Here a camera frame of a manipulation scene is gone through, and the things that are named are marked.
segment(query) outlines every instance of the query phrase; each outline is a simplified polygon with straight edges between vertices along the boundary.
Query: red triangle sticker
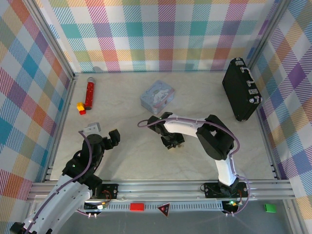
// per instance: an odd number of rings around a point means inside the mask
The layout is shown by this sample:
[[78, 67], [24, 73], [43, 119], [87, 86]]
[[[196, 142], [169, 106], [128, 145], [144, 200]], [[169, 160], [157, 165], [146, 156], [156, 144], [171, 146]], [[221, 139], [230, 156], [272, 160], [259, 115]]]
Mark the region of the red triangle sticker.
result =
[[164, 204], [162, 206], [159, 206], [158, 209], [168, 217], [169, 215], [169, 208], [170, 208], [170, 203]]

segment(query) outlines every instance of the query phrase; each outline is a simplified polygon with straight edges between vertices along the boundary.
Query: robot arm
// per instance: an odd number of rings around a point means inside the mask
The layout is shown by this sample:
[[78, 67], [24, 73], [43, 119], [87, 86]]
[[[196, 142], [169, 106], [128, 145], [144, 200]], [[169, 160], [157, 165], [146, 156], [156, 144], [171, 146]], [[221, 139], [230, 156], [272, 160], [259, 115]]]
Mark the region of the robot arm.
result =
[[62, 171], [63, 174], [41, 206], [23, 223], [14, 223], [10, 229], [11, 233], [58, 233], [68, 218], [83, 206], [86, 200], [91, 197], [105, 199], [105, 195], [101, 192], [102, 180], [95, 176], [94, 172], [101, 163], [104, 151], [118, 145], [120, 134], [118, 130], [114, 130], [109, 132], [110, 139], [101, 137], [98, 123], [89, 124], [83, 132], [87, 135], [92, 150], [92, 161], [87, 171], [61, 190], [59, 189], [63, 184], [80, 175], [87, 168], [90, 152], [87, 142], [84, 140], [82, 149], [76, 152], [73, 158], [67, 162]]
[[192, 119], [194, 122], [190, 122], [169, 112], [165, 112], [160, 118], [151, 116], [148, 124], [165, 118], [170, 118], [170, 120], [151, 125], [149, 128], [162, 135], [161, 140], [168, 149], [175, 148], [184, 142], [182, 134], [198, 138], [206, 153], [215, 160], [221, 191], [231, 194], [238, 183], [237, 177], [232, 173], [229, 157], [234, 147], [234, 139], [224, 131], [209, 124], [198, 123], [198, 121], [207, 121], [228, 128], [214, 115], [206, 119]]

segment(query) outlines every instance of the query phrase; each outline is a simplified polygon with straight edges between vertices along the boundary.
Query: black briefcase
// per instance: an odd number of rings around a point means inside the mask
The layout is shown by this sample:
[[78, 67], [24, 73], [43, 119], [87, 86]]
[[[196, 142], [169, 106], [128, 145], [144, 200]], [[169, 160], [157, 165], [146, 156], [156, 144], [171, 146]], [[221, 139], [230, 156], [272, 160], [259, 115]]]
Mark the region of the black briefcase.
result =
[[248, 120], [259, 106], [262, 97], [242, 58], [232, 59], [222, 84], [235, 118], [238, 121]]

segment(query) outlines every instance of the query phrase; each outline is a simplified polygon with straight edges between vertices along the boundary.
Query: briefcase handle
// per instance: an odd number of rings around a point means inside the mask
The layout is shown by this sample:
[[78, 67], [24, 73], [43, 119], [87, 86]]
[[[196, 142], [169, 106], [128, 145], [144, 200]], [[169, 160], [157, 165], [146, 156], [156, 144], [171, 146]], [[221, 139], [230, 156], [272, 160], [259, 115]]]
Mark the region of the briefcase handle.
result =
[[242, 71], [242, 73], [244, 73], [245, 70], [248, 71], [248, 73], [249, 73], [249, 75], [250, 75], [252, 81], [248, 80], [248, 81], [247, 81], [247, 84], [248, 84], [249, 87], [251, 87], [251, 84], [254, 84], [254, 78], [253, 78], [253, 75], [252, 75], [251, 71], [249, 70], [248, 67], [241, 67], [240, 70]]

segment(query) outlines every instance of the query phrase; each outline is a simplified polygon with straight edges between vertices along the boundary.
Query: red block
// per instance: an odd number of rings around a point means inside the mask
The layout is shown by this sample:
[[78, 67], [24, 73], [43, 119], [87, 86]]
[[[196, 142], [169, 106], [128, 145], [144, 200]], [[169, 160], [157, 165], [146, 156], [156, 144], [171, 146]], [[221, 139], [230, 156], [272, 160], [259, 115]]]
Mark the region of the red block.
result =
[[130, 211], [144, 211], [144, 203], [131, 203]]

